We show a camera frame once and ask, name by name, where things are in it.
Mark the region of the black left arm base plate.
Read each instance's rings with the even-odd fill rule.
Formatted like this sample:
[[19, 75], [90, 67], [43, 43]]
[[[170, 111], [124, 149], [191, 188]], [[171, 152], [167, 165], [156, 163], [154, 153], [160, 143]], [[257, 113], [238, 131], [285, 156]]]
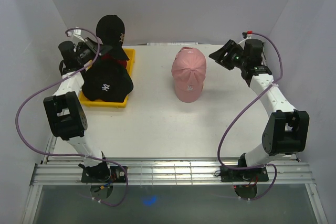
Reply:
[[82, 172], [80, 181], [82, 183], [125, 183], [125, 171], [119, 166], [110, 166], [109, 172], [104, 169], [102, 172], [95, 172], [90, 176], [86, 171]]

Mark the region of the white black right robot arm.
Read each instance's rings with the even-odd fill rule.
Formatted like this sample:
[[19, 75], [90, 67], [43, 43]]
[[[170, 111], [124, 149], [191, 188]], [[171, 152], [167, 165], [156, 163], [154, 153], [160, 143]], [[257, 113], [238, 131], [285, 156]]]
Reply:
[[277, 79], [264, 64], [263, 53], [264, 42], [247, 37], [243, 46], [229, 40], [209, 55], [209, 58], [227, 70], [238, 68], [241, 71], [241, 77], [257, 94], [248, 107], [260, 101], [268, 115], [261, 144], [243, 154], [236, 167], [230, 167], [237, 171], [242, 180], [250, 180], [256, 175], [256, 169], [265, 167], [276, 156], [303, 152], [307, 142], [309, 114], [297, 110], [285, 98], [277, 85]]

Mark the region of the black NY baseball cap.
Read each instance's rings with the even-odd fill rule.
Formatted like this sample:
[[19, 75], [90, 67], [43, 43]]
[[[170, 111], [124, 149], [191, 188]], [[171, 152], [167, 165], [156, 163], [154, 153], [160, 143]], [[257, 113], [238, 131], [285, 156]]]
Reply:
[[87, 70], [82, 92], [90, 101], [123, 102], [133, 88], [126, 68], [113, 60], [106, 60]]

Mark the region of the black cap gold logo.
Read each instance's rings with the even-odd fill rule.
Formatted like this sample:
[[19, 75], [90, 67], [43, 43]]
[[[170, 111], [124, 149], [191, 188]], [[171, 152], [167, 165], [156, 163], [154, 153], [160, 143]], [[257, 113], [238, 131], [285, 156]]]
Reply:
[[100, 38], [103, 45], [112, 46], [108, 52], [118, 60], [129, 60], [122, 46], [125, 37], [125, 25], [117, 15], [105, 15], [97, 23], [96, 35]]

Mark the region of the pink LA baseball cap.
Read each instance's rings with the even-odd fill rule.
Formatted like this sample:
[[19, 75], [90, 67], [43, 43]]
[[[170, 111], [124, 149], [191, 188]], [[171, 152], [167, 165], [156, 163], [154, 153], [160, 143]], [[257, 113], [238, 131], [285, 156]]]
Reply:
[[177, 98], [184, 103], [195, 102], [201, 95], [206, 78], [206, 58], [192, 47], [182, 47], [172, 64], [172, 77]]

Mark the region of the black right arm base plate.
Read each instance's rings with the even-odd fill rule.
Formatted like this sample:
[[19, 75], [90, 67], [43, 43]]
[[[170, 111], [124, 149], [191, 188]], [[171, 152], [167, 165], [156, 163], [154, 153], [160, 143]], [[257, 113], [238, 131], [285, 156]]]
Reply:
[[254, 168], [245, 170], [233, 170], [224, 166], [220, 167], [219, 176], [221, 182], [249, 182], [252, 179], [258, 179], [260, 182], [269, 181], [266, 168]]

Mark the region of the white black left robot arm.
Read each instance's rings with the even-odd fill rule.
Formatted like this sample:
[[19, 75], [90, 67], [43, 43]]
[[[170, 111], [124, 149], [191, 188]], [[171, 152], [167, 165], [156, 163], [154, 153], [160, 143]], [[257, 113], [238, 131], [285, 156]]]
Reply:
[[58, 49], [63, 57], [59, 66], [62, 83], [52, 96], [43, 101], [50, 129], [53, 136], [70, 144], [83, 157], [79, 167], [86, 175], [105, 182], [111, 177], [111, 168], [104, 160], [103, 152], [85, 136], [88, 122], [78, 94], [84, 84], [85, 64], [94, 60], [96, 55], [105, 55], [112, 47], [86, 38], [78, 44], [63, 41]]

